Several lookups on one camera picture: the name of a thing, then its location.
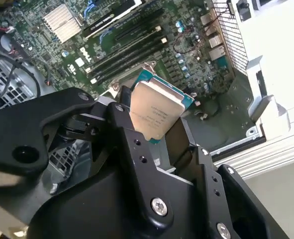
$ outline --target blue component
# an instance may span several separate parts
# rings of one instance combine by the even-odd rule
[[[84,11],[84,19],[86,19],[87,13],[89,13],[94,7],[96,7],[94,2],[92,0],[89,0],[87,4],[87,8]]]
[[[165,80],[161,79],[159,76],[153,75],[148,70],[142,70],[142,72],[138,76],[137,80],[132,85],[131,90],[133,91],[133,89],[136,87],[136,85],[138,84],[138,82],[140,82],[140,81],[149,82],[151,78],[155,78],[156,80],[160,81],[162,84],[164,84],[164,85],[170,87],[171,89],[173,89],[174,91],[178,92],[180,95],[183,95],[184,98],[181,101],[181,103],[185,106],[185,110],[187,110],[188,107],[193,103],[193,101],[195,101],[192,97],[190,97],[189,95],[183,93],[183,91],[179,90],[177,87],[169,84]],[[155,140],[154,138],[152,138],[152,139],[149,140],[149,142],[151,142],[153,144],[156,144],[156,143],[159,143],[159,140]]]
[[[112,30],[112,29],[113,29],[113,27],[110,28],[110,29],[108,29],[107,31],[105,31],[103,34],[100,35],[100,37],[99,37],[99,44],[100,44],[100,45],[102,44],[102,40],[103,40],[103,38],[104,38],[105,36],[107,36],[109,33],[111,33],[111,30]]]
[[[216,63],[217,63],[219,68],[227,68],[227,61],[226,61],[225,56],[222,56],[222,57],[218,58],[216,60]]]

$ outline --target metal grille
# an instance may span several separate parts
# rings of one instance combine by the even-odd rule
[[[213,5],[217,16],[227,10],[227,3],[225,0],[213,0]],[[247,54],[235,16],[225,12],[218,18],[218,22],[221,27],[233,67],[242,72],[244,75],[247,75]]]
[[[52,153],[50,161],[64,177],[69,177],[75,165],[76,155],[76,145],[73,144]]]
[[[4,89],[9,74],[9,70],[6,69],[8,69],[8,66],[4,65],[3,61],[0,61],[0,93]],[[14,74],[13,77],[7,93],[0,98],[0,109],[35,98],[35,94],[18,75]],[[67,179],[75,165],[76,155],[76,145],[52,153],[49,160],[56,173],[53,178],[59,178],[60,182]]]
[[[35,97],[18,76],[14,74],[13,77],[7,93],[0,99],[0,109],[31,100]],[[7,74],[0,67],[0,93],[3,91],[6,81]]]

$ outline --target wire mesh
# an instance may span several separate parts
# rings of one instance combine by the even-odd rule
[[[213,6],[216,15],[220,15],[228,7],[225,0],[213,0]],[[244,75],[247,75],[246,67],[248,58],[235,16],[232,16],[229,12],[225,12],[218,18],[218,22],[233,67]]]

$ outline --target black ram slot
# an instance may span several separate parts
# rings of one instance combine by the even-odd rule
[[[106,26],[109,25],[110,22],[114,21],[117,17],[120,17],[120,15],[124,14],[128,9],[135,6],[136,4],[135,0],[126,0],[122,3],[119,7],[113,9],[109,13],[107,13],[105,16],[101,17],[99,20],[95,21],[93,24],[91,24],[89,27],[87,27],[84,30],[84,37],[89,38],[91,36],[96,35],[99,33],[102,29],[104,29]]]
[[[110,66],[113,62],[116,62],[117,60],[121,59],[123,56],[130,54],[130,52],[132,52],[134,49],[139,48],[145,44],[147,44],[148,42],[150,42],[151,40],[153,40],[155,37],[157,37],[158,35],[162,35],[162,33],[160,31],[153,31],[152,33],[150,33],[147,37],[142,37],[140,38],[138,41],[136,41],[136,43],[133,43],[131,45],[128,45],[127,47],[125,47],[125,49],[121,49],[120,51],[117,51],[116,53],[112,53],[111,56],[107,56],[104,57],[103,59],[101,59],[100,61],[98,61],[92,68],[91,71],[88,72],[88,77],[92,78],[93,75],[105,68]]]
[[[152,42],[148,42],[147,44],[142,45],[141,47],[138,47],[136,50],[133,49],[132,52],[128,52],[128,54],[124,55],[123,58],[120,58],[118,61],[114,62],[113,64],[108,65],[107,68],[103,68],[99,72],[96,71],[96,73],[93,74],[92,77],[96,77],[98,75],[103,75],[103,74],[105,74],[105,72],[112,71],[113,69],[123,65],[126,61],[141,54],[141,51],[148,50],[151,47],[153,47],[155,44],[157,44],[161,40],[161,38],[163,38],[163,36],[155,38]]]
[[[133,32],[136,32],[140,28],[148,28],[149,23],[152,22],[152,21],[154,21],[158,17],[160,17],[163,13],[164,13],[164,11],[163,11],[162,8],[154,11],[150,15],[148,15],[148,16],[144,17],[143,19],[141,19],[138,23],[130,26],[129,28],[125,29],[122,33],[118,34],[115,37],[115,40],[116,41],[119,41],[120,39],[124,38],[128,34],[131,34]]]
[[[103,82],[105,82],[106,80],[122,73],[123,71],[130,68],[131,66],[137,64],[139,61],[143,61],[143,60],[147,59],[151,54],[163,49],[165,46],[166,46],[166,44],[163,44],[162,42],[160,42],[159,44],[153,46],[152,48],[149,48],[149,50],[147,50],[147,51],[141,50],[140,51],[141,54],[138,55],[136,58],[131,59],[130,61],[126,62],[124,65],[113,70],[112,72],[109,72],[106,75],[100,76],[100,78],[97,81],[97,84],[100,85]]]

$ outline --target ventilation grille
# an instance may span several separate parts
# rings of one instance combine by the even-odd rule
[[[0,67],[0,93],[4,90],[7,74]],[[31,100],[35,97],[20,78],[15,76],[15,74],[13,77],[7,93],[0,99],[0,109]]]
[[[227,10],[227,3],[225,0],[213,0],[213,5],[217,16]],[[233,67],[244,75],[247,75],[246,67],[248,58],[235,16],[225,12],[218,18],[218,22],[221,27]]]

